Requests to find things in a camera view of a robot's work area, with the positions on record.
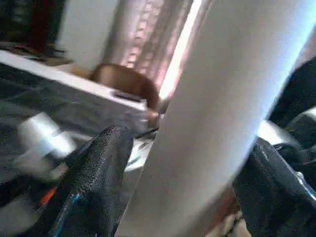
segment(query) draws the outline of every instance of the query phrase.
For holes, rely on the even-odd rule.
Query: white wall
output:
[[[75,63],[92,69],[103,56],[119,0],[68,0],[58,43]]]

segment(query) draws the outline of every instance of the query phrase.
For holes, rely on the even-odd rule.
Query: white pole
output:
[[[202,236],[315,22],[315,0],[212,3],[117,236]]]

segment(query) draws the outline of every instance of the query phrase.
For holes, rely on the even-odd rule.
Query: sheer curtain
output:
[[[152,79],[159,90],[163,86],[162,95],[168,96],[210,2],[121,0],[103,62],[134,68]]]

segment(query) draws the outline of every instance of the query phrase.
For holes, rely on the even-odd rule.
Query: white table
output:
[[[126,106],[135,108],[140,111],[144,111],[146,109],[145,103],[137,103],[137,102],[114,97],[113,96],[114,89],[112,88],[99,85],[97,83],[94,83],[89,80],[85,80],[83,78],[80,78],[74,75],[70,75],[57,68],[49,67],[41,63],[29,60],[29,59],[25,59],[21,56],[15,55],[7,51],[0,50],[0,63],[4,63],[9,66],[28,71],[32,74],[35,74],[37,76],[40,76],[46,79],[56,80],[62,84],[71,86],[78,90],[82,90],[82,91],[103,97],[105,99],[115,101],[120,104],[124,104]]]

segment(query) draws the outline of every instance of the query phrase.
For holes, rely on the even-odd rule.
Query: brown animal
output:
[[[91,74],[90,80],[146,99],[147,107],[157,110],[159,94],[155,84],[130,68],[117,64],[100,64]]]

